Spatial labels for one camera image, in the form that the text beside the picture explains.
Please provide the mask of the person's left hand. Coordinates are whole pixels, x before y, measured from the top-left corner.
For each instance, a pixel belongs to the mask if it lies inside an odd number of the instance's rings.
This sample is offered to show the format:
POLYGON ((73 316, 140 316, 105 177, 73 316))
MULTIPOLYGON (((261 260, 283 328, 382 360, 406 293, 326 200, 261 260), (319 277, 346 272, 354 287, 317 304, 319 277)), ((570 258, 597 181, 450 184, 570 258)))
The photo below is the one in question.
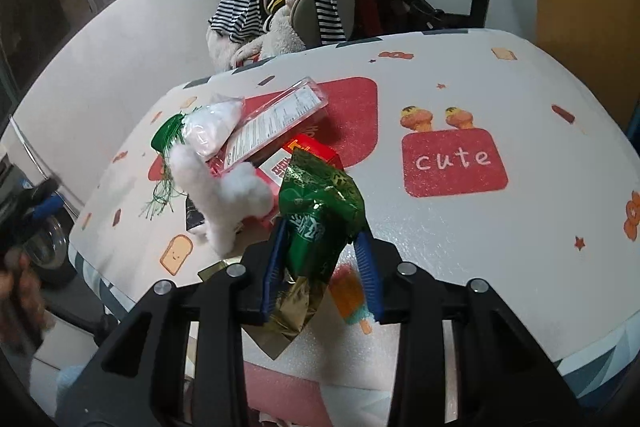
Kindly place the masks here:
POLYGON ((41 338, 53 324, 29 257, 20 248, 12 248, 1 270, 1 342, 14 351, 25 351, 30 343, 28 331, 41 338))

